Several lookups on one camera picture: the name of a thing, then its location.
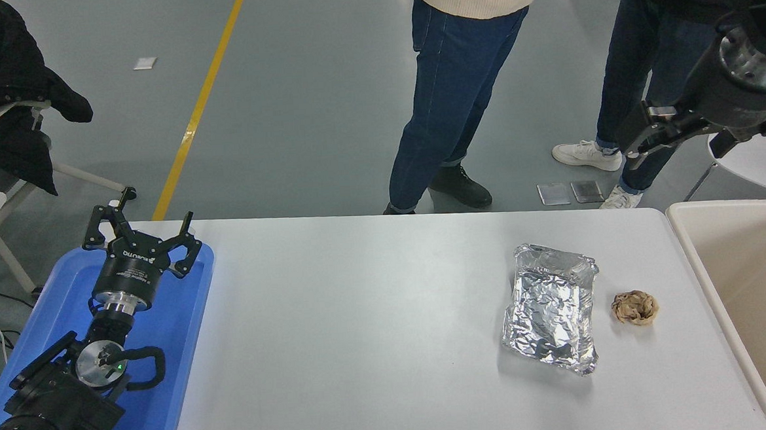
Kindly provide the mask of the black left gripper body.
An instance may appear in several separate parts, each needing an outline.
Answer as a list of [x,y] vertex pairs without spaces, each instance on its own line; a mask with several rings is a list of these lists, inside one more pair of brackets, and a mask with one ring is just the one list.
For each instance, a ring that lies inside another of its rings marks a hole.
[[135,231],[109,243],[107,258],[93,288],[94,299],[105,302],[109,293],[126,293],[139,302],[153,301],[162,274],[170,265],[162,239]]

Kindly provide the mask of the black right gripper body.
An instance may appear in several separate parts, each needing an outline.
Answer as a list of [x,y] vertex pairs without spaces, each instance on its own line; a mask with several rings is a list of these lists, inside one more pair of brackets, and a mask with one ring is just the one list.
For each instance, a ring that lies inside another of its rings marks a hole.
[[694,111],[710,133],[766,118],[766,53],[748,39],[719,40],[693,68],[677,111]]

